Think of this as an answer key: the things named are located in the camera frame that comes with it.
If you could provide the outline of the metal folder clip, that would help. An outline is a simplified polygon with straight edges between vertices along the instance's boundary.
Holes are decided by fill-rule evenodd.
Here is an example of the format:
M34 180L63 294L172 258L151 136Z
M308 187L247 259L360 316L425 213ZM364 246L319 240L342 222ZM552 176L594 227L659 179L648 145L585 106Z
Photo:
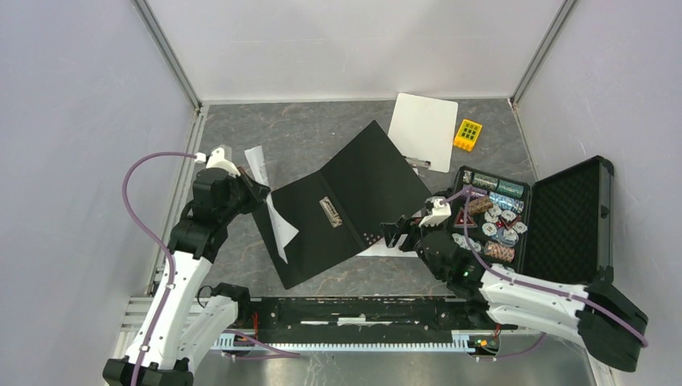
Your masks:
M331 227L337 228L343 225L343 219L341 215L336 210L334 204L331 202L331 199L328 196L325 196L322 199L320 199L319 204L322 210L324 211L325 215L327 216L327 219L330 222Z

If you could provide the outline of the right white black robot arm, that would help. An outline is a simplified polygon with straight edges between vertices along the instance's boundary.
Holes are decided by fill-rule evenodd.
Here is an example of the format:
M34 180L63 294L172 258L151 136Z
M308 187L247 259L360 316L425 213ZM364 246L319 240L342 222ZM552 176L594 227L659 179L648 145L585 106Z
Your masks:
M383 223L389 248L414 251L429 271L460 298L466 321L475 328L491 322L515 325L555 335L584 347L605 365L634 372L648 317L614 285L607 266L588 285L561 284L486 263L467 233L454 236L430 217L401 217Z

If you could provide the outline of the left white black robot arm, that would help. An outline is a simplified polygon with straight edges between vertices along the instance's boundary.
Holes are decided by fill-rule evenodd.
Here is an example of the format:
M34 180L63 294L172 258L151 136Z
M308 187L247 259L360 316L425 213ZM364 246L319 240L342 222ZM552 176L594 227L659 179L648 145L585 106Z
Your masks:
M221 331L251 321L248 289L226 283L212 290L192 323L187 316L228 238L229 224L261 207L269 193L241 167L235 174L212 167L196 175L192 199L170 233L171 260L136 338L120 359L106 362L106 384L191 385L195 369Z

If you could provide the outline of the red folder black inside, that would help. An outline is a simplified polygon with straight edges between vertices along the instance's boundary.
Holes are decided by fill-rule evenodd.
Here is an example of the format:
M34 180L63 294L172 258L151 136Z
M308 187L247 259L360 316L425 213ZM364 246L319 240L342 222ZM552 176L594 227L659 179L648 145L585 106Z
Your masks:
M319 200L328 196L343 219L331 227ZM266 206L253 212L270 259L287 290L356 256L382 239L381 223L420 211L429 188L377 121L372 121L314 173L272 193L279 213L299 233L277 255Z

